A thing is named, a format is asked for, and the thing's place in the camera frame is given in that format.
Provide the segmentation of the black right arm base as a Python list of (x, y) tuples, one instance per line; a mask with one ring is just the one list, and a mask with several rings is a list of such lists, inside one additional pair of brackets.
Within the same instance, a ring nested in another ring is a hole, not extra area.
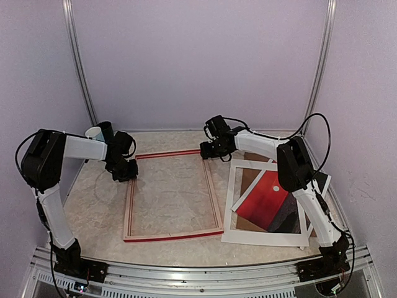
[(349, 242), (335, 242), (333, 246), (319, 248), (320, 258), (299, 262), (297, 272), (300, 282), (321, 279), (350, 270), (346, 255), (348, 247)]

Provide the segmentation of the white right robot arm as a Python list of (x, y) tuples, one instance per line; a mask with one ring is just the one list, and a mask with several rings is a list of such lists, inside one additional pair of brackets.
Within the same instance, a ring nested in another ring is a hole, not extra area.
[(222, 115), (206, 121), (203, 129), (209, 140), (200, 144), (201, 157), (222, 159), (240, 150), (274, 159), (281, 187), (292, 193), (304, 208), (318, 236), (321, 253), (318, 271), (329, 276), (335, 270), (352, 269), (355, 261), (348, 260), (347, 250), (354, 248), (354, 239), (334, 223), (316, 181), (319, 171), (313, 168), (299, 131), (287, 137), (274, 137), (251, 130), (244, 121), (235, 128), (226, 122)]

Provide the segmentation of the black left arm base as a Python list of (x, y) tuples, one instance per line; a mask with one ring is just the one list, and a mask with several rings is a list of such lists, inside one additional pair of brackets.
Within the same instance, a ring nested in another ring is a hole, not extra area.
[(74, 278), (84, 279), (88, 282), (104, 283), (109, 265), (105, 262), (81, 259), (78, 267), (71, 264), (57, 261), (54, 270), (57, 273), (71, 276)]

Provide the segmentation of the white photo mat border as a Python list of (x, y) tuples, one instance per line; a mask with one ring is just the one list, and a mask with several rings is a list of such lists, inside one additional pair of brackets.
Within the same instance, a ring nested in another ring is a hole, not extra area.
[(259, 170), (260, 173), (258, 177), (254, 179), (254, 182), (257, 183), (266, 171), (276, 171), (277, 164), (272, 160), (266, 163), (251, 160), (231, 161), (223, 221), (224, 233), (221, 236), (222, 242), (258, 246), (295, 246), (300, 248), (309, 246), (309, 239), (314, 228), (312, 224), (307, 224), (308, 219), (300, 204), (297, 205), (300, 233), (255, 232), (231, 228), (234, 187), (236, 182), (236, 170), (238, 168)]

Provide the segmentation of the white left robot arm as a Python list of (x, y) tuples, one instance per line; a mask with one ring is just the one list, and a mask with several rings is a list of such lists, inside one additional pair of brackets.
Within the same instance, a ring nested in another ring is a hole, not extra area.
[(136, 141), (126, 132), (117, 132), (109, 140), (101, 141), (49, 129), (38, 130), (26, 141), (30, 145), (23, 159), (16, 159), (15, 163), (33, 192), (57, 265), (73, 276), (83, 275), (87, 263), (81, 257), (81, 247), (69, 227), (60, 196), (63, 161), (66, 158), (103, 161), (114, 181), (129, 181), (138, 176), (138, 165), (132, 157)]

